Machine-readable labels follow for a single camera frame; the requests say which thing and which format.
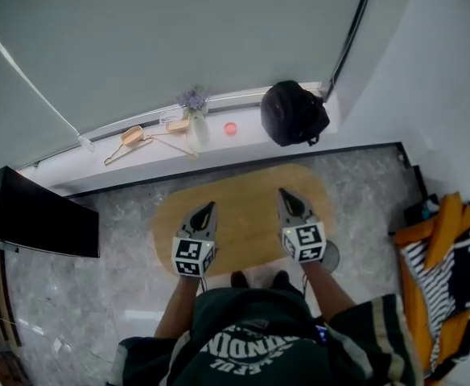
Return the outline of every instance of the marble floor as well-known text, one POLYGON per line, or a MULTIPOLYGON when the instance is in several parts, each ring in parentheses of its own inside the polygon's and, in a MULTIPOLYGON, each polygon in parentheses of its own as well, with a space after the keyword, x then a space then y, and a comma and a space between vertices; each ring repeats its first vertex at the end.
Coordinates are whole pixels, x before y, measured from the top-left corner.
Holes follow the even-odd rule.
MULTIPOLYGON (((340 250, 334 276, 357 301, 400 294, 397 257, 387 236, 407 205, 420 199, 412 170, 394 146, 291 158, 321 179, 334 207, 340 250)), ((100 213, 100 259, 63 257, 21 249, 6 254, 6 273, 21 360, 35 385, 104 385, 119 340, 150 336, 171 296, 176 277, 160 265, 150 219, 166 196, 198 184, 278 163, 252 164, 126 187, 76 199, 100 213)), ((301 273, 289 260, 249 271, 259 286, 287 269, 300 287, 301 273)), ((228 285, 228 277, 208 287, 228 285)), ((319 310, 307 291, 313 314, 319 310)))

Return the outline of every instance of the gray roller blind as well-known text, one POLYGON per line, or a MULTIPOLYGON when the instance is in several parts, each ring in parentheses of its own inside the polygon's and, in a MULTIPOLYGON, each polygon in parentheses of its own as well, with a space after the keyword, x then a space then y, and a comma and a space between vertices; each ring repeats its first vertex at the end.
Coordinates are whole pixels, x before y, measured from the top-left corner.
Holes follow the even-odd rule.
POLYGON ((26 165, 77 143, 0 54, 0 167, 26 165))
MULTIPOLYGON (((169 105, 194 84, 219 94, 282 79, 328 80, 358 2, 0 0, 0 39, 83 133, 169 105)), ((19 85, 9 78, 2 95, 15 95, 19 85)), ((16 104, 15 113, 6 109, 0 113, 13 125, 35 113, 28 104, 16 104)), ((35 143, 46 152, 71 143, 67 133, 59 136, 59 143, 27 139, 33 146, 21 160, 40 155, 35 143)))

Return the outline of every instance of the shoe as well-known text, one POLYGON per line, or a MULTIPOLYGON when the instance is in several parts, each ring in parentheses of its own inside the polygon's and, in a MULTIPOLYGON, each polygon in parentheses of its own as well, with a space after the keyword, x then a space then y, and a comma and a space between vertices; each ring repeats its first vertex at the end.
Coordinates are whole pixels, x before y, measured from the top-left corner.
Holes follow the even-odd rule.
POLYGON ((273 286, 283 287, 284 285, 289 285, 291 283, 291 279, 289 278, 289 273, 285 270, 280 270, 276 273, 273 280, 273 286))
POLYGON ((238 270, 237 272, 233 272, 231 276, 231 284, 232 287, 238 288, 246 288, 249 287, 248 281, 244 276, 244 273, 238 270))

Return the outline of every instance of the television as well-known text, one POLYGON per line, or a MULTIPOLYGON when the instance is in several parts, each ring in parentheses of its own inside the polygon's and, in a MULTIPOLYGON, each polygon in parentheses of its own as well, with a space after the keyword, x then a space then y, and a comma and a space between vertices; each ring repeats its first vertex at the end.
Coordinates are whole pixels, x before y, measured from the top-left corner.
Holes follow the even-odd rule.
POLYGON ((0 242, 99 257, 99 214, 5 166, 0 169, 0 242))

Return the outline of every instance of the black backpack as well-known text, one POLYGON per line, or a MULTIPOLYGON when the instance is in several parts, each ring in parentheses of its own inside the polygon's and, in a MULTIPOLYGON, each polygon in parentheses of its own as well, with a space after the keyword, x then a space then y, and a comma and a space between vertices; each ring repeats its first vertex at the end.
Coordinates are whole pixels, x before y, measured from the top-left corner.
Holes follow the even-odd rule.
POLYGON ((319 141, 330 119, 323 107, 323 98, 304 90, 293 80, 271 87, 260 105, 262 125, 280 146, 319 141))

